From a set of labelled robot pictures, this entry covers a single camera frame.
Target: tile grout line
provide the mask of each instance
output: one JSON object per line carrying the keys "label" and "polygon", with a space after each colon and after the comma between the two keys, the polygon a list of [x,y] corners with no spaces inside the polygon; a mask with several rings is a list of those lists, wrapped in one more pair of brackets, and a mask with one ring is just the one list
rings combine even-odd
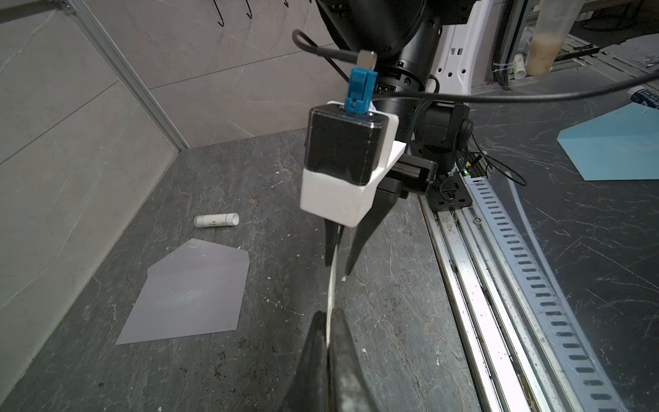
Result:
{"label": "tile grout line", "polygon": [[[334,45],[334,43],[330,43],[330,44],[326,44],[326,45],[321,45],[321,46],[319,46],[319,47],[327,47],[327,46],[329,46],[329,45]],[[181,82],[184,82],[184,81],[187,81],[187,80],[192,80],[192,79],[200,78],[200,77],[203,77],[203,76],[208,76],[208,75],[210,75],[210,74],[220,73],[220,72],[227,71],[227,70],[231,70],[231,69],[237,69],[238,67],[244,67],[244,66],[253,65],[253,64],[255,64],[255,63],[261,63],[262,61],[268,61],[268,60],[272,60],[272,59],[279,59],[280,57],[290,56],[290,55],[292,55],[292,54],[300,53],[300,52],[302,52],[302,51],[304,51],[304,50],[298,50],[298,51],[294,51],[294,52],[292,52],[292,53],[286,53],[286,54],[279,55],[279,56],[268,57],[267,59],[262,59],[262,60],[252,61],[252,62],[249,62],[249,63],[245,63],[245,64],[243,64],[243,65],[237,65],[237,66],[234,66],[234,67],[227,67],[226,69],[221,69],[221,70],[214,71],[214,72],[210,72],[210,73],[204,73],[204,74],[200,74],[200,75],[198,75],[198,76],[194,76],[194,77],[190,77],[190,78],[184,78],[183,80],[177,80],[177,81],[172,82],[172,83],[161,84],[160,86],[152,87],[152,88],[150,88],[149,90],[155,90],[155,89],[158,89],[158,88],[161,88],[161,87],[171,86],[172,84],[181,83]]]}
{"label": "tile grout line", "polygon": [[48,133],[49,131],[53,130],[53,128],[55,128],[59,123],[62,123],[64,120],[66,120],[66,119],[68,119],[69,117],[73,116],[74,113],[76,113],[78,110],[82,109],[83,107],[85,107],[85,106],[88,105],[89,103],[91,103],[92,100],[94,100],[94,99],[96,99],[98,96],[102,95],[105,91],[107,91],[109,88],[111,88],[112,86],[114,86],[114,85],[115,85],[116,83],[118,83],[118,82],[119,82],[119,81],[116,80],[114,83],[112,83],[112,84],[110,84],[108,87],[104,88],[99,94],[97,94],[97,95],[94,96],[93,98],[89,99],[87,102],[83,103],[82,106],[80,106],[80,107],[78,107],[77,109],[75,109],[74,111],[72,111],[70,114],[68,114],[66,117],[64,117],[64,119],[61,119],[61,120],[58,121],[56,124],[50,126],[47,130],[45,130],[45,131],[44,131],[43,133],[41,133],[39,136],[35,137],[35,138],[32,139],[30,142],[28,142],[27,144],[25,144],[25,146],[23,146],[23,147],[21,147],[20,149],[18,149],[18,150],[17,150],[16,152],[14,152],[11,156],[9,156],[7,159],[4,159],[3,161],[1,161],[1,162],[0,162],[0,166],[2,166],[7,160],[9,160],[9,159],[13,158],[14,156],[16,156],[16,155],[17,155],[18,153],[20,153],[23,149],[25,149],[26,147],[28,147],[28,146],[31,145],[32,143],[36,142],[36,141],[37,141],[39,138],[41,138],[43,135],[45,135],[45,134]]}

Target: beige liquid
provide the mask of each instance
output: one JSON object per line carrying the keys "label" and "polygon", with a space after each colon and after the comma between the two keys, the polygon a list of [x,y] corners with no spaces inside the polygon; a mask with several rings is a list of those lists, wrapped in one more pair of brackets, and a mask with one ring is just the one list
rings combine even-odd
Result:
{"label": "beige liquid", "polygon": [[531,38],[529,58],[527,59],[527,74],[547,73],[554,64],[554,59],[565,39],[557,37],[553,33],[541,33]]}

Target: dark marble surface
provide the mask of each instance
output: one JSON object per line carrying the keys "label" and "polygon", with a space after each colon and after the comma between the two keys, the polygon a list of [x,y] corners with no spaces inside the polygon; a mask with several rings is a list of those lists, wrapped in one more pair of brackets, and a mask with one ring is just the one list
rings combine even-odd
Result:
{"label": "dark marble surface", "polygon": [[[0,411],[276,409],[327,299],[322,220],[298,206],[303,141],[293,131],[181,154]],[[240,224],[192,224],[220,212]],[[192,237],[249,252],[238,329],[115,346],[146,268]],[[382,411],[479,410],[416,198],[339,277],[337,305]]]}
{"label": "dark marble surface", "polygon": [[[591,68],[567,69],[515,89],[567,92],[609,81]],[[518,187],[523,208],[618,393],[630,410],[657,411],[659,181],[583,181],[556,141],[560,130],[627,103],[621,92],[576,102],[473,105],[471,118],[481,147],[529,182]],[[504,201],[508,185],[495,180]]]}

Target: blue connector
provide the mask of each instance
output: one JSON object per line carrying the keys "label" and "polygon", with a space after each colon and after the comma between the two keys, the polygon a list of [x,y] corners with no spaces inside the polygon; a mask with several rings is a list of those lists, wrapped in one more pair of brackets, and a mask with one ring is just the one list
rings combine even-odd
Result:
{"label": "blue connector", "polygon": [[352,113],[364,114],[370,107],[378,73],[373,70],[353,68],[348,82],[348,95],[343,108]]}

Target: hook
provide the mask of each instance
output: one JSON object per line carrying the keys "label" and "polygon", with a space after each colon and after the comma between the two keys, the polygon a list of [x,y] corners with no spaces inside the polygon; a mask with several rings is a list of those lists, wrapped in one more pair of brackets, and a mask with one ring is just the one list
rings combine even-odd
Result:
{"label": "hook", "polygon": [[219,7],[217,6],[217,1],[213,0],[213,3],[215,3],[215,8],[217,9],[217,13],[219,14],[219,19],[222,20],[222,23],[217,22],[220,27],[224,27],[224,18],[222,18],[222,13],[219,12]]}

